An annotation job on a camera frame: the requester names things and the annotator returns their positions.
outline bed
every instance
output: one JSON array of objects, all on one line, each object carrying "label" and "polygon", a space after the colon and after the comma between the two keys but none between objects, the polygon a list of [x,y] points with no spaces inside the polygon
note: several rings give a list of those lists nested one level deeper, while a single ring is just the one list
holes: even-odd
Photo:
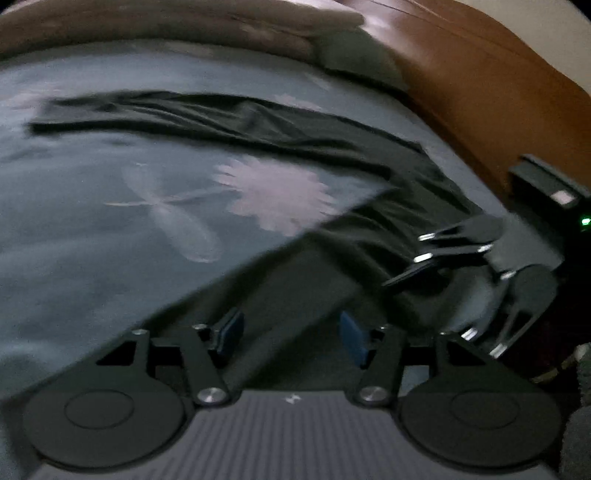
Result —
[{"label": "bed", "polygon": [[[307,54],[299,47],[289,51],[295,58],[178,38],[118,38],[3,61],[3,478],[22,478],[37,466],[18,430],[31,390],[130,329],[172,334],[239,306],[246,331],[224,370],[231,388],[338,390],[358,371],[333,335],[335,315],[348,306],[371,326],[383,322],[368,292],[412,259],[411,238],[426,229],[486,212],[504,217],[512,232],[494,261],[506,269],[560,264],[560,253],[539,239],[518,249],[533,231],[508,215],[489,186],[403,102],[302,61]],[[159,109],[162,102],[177,109]],[[401,176],[408,168],[423,203],[379,217],[383,205],[376,202],[404,186],[381,175],[380,165],[360,167],[371,153],[355,150],[349,139],[342,141],[353,160],[331,164],[306,158],[304,150],[263,148],[263,140],[203,140],[109,117],[133,112],[156,125],[169,115],[184,122],[195,105],[205,118],[213,118],[217,105],[230,105],[218,120],[266,112],[262,126],[247,121],[230,132],[234,124],[216,123],[218,132],[248,131],[257,141],[290,137],[294,125],[300,132],[298,122],[308,121],[319,122],[321,132],[338,121],[338,128],[377,135],[400,149],[396,158],[414,159],[392,168]],[[322,137],[320,147],[320,140],[298,145],[312,149],[304,153],[340,148],[326,135],[331,144]],[[397,238],[386,255],[383,238],[368,234],[380,229]],[[454,297],[450,305],[441,294],[448,288],[461,290],[461,301]],[[404,296],[397,316],[418,332],[461,331],[491,295],[491,279],[468,269],[441,291]],[[408,388],[425,375],[409,372]]]}]

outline ribbed gray surface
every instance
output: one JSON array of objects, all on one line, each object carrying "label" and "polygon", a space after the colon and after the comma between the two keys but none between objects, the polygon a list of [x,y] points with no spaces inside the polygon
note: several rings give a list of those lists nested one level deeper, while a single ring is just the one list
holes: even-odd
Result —
[{"label": "ribbed gray surface", "polygon": [[104,475],[44,465],[31,480],[555,480],[543,466],[479,476],[419,453],[385,411],[353,406],[341,392],[245,391],[197,414],[160,457]]}]

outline floral pattern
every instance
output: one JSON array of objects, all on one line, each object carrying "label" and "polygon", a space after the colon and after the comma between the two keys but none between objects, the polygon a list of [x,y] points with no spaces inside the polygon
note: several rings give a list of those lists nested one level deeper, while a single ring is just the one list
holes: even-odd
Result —
[{"label": "floral pattern", "polygon": [[328,187],[298,165],[246,155],[217,169],[214,179],[242,194],[228,211],[256,217],[263,230],[292,237],[338,213]]},{"label": "floral pattern", "polygon": [[165,197],[160,193],[160,182],[148,166],[136,164],[123,170],[127,186],[140,198],[141,202],[107,203],[110,206],[150,207],[154,223],[166,234],[177,251],[193,262],[211,263],[219,260],[222,244],[217,235],[199,218],[182,208],[171,205],[174,202],[196,199],[223,192],[225,189],[203,189],[184,194]]},{"label": "floral pattern", "polygon": [[14,110],[35,108],[44,100],[63,96],[63,91],[54,83],[45,83],[34,88],[22,90],[10,97],[0,99],[0,103]]}]

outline metal pin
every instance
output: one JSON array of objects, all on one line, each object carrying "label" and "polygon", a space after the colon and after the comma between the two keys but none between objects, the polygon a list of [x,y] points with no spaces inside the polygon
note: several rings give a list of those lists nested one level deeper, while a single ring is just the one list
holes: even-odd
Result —
[{"label": "metal pin", "polygon": [[491,350],[490,355],[493,358],[499,358],[505,352],[505,350],[507,350],[507,346],[503,343],[499,343],[499,345],[497,345]]},{"label": "metal pin", "polygon": [[433,258],[433,254],[431,254],[431,253],[423,254],[423,255],[419,255],[418,257],[414,257],[414,262],[420,263],[420,262],[424,262],[425,260],[429,260],[430,258]]},{"label": "metal pin", "polygon": [[478,330],[476,330],[475,328],[471,328],[471,329],[466,330],[464,333],[462,333],[462,338],[469,342],[476,335],[478,335]]},{"label": "metal pin", "polygon": [[434,238],[435,238],[435,234],[434,234],[434,233],[427,233],[427,234],[425,234],[425,235],[421,235],[421,236],[418,238],[418,241],[419,241],[419,242],[425,242],[425,241],[427,241],[427,240],[433,240]]}]

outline metal screw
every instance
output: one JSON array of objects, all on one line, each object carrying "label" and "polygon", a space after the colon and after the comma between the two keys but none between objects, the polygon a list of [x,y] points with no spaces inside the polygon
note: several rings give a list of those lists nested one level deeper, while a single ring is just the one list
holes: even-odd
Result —
[{"label": "metal screw", "polygon": [[227,397],[228,394],[218,387],[204,388],[197,394],[199,401],[207,405],[219,405]]},{"label": "metal screw", "polygon": [[381,403],[390,397],[383,387],[363,387],[359,391],[359,398],[367,403]]}]

